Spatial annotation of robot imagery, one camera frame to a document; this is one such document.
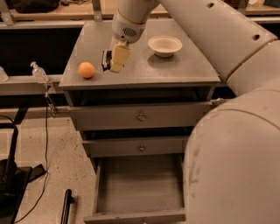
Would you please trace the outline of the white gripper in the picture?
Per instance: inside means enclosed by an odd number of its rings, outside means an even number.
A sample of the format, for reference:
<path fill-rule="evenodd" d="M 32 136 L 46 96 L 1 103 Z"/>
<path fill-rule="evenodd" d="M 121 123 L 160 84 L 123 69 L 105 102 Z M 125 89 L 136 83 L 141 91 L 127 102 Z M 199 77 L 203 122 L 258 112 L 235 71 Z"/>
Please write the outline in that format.
<path fill-rule="evenodd" d="M 109 46 L 110 51 L 112 51 L 110 60 L 111 72 L 121 72 L 130 56 L 128 44 L 136 43 L 141 38 L 145 27 L 146 23 L 132 23 L 123 17 L 119 10 L 116 11 L 112 22 L 113 36 Z"/>

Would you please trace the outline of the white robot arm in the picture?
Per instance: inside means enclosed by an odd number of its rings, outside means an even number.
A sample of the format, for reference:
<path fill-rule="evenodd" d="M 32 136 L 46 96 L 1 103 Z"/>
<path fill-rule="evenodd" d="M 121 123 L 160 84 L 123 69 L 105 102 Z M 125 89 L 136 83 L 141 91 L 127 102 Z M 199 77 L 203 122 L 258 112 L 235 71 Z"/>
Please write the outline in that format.
<path fill-rule="evenodd" d="M 119 0 L 112 69 L 163 5 L 234 92 L 208 112 L 185 147 L 187 224 L 280 224 L 279 41 L 222 0 Z"/>

